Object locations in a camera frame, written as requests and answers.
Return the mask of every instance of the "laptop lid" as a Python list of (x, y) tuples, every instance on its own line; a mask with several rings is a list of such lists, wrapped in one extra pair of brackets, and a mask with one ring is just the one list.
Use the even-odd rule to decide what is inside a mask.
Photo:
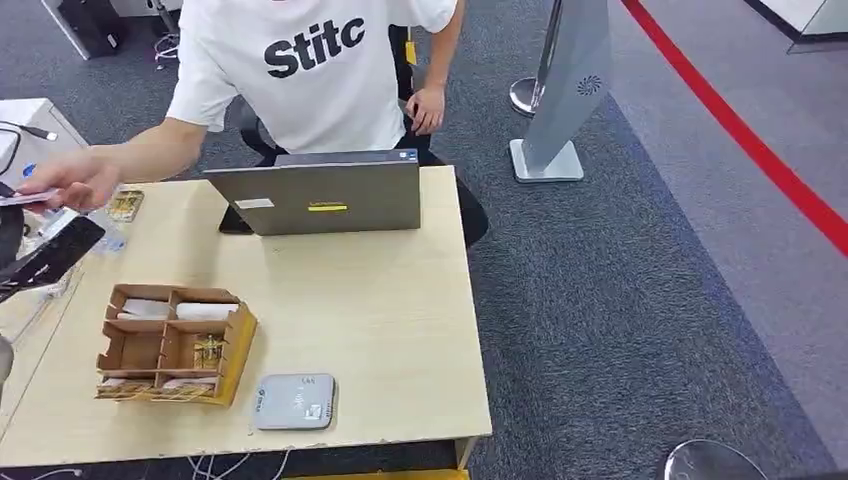
[(259, 235), (421, 225), (415, 150), (281, 155), (273, 167), (204, 175)]

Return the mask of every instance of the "white t-shirt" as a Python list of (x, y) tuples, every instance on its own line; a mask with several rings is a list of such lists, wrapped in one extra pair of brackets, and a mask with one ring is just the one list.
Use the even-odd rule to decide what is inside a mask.
[(404, 135), (389, 24), (438, 32), (457, 0), (185, 0), (167, 116), (220, 131), (244, 96), (292, 153), (387, 150)]

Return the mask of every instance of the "red line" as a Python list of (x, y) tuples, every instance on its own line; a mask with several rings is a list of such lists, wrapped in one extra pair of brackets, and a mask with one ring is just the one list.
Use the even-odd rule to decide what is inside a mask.
[(689, 85), (689, 88), (724, 127), (736, 143), (751, 157), (751, 160), (771, 179), (792, 203), (801, 210), (813, 225), (819, 229), (833, 245), (848, 257), (848, 223), (825, 203), (816, 192), (795, 175), (768, 145), (733, 111), (733, 108), (710, 85), (686, 58), (671, 38), (657, 24), (656, 20), (639, 0), (621, 0), (630, 14), (648, 34), (654, 45), (660, 50), (668, 63), (677, 70), (677, 74)]

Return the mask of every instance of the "light wood tabletop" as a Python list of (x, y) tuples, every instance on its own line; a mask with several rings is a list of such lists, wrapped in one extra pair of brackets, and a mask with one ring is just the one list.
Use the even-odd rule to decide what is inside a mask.
[[(58, 326), (0, 465), (436, 439), (457, 440), (464, 465), (491, 419), (455, 185), (452, 167), (422, 169), (420, 230), (279, 237), (219, 234), (226, 202), (206, 181), (139, 186), (125, 250), (89, 255), (67, 308), (51, 307)], [(116, 283), (225, 288), (247, 303), (259, 327), (230, 408), (94, 399)], [(336, 378), (328, 429), (252, 427), (259, 380), (279, 373)]]

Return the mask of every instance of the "man's arm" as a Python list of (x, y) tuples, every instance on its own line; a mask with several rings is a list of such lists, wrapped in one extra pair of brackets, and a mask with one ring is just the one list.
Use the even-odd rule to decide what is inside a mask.
[(39, 165), (20, 193), (58, 189), (46, 203), (80, 210), (102, 207), (119, 183), (158, 181), (190, 167), (200, 156), (206, 127), (166, 118), (119, 145), (95, 145)]
[(197, 162), (204, 138), (206, 127), (166, 118), (126, 143), (89, 148), (96, 160), (117, 166), (120, 182), (157, 182)]
[(465, 16), (465, 0), (456, 1), (456, 10), (453, 18), (441, 32), (433, 34), (432, 54), (430, 55), (430, 68), (424, 81), (424, 88), (445, 88), (448, 83), (448, 73), (456, 53), (456, 45), (459, 43), (459, 34), (462, 31), (462, 19)]
[(448, 73), (459, 43), (462, 19), (465, 16), (465, 0), (456, 0), (456, 8), (450, 22), (441, 31), (433, 34), (430, 68), (424, 86), (416, 92), (406, 105), (414, 119), (412, 130), (418, 135), (427, 135), (438, 130), (445, 118), (445, 86)]

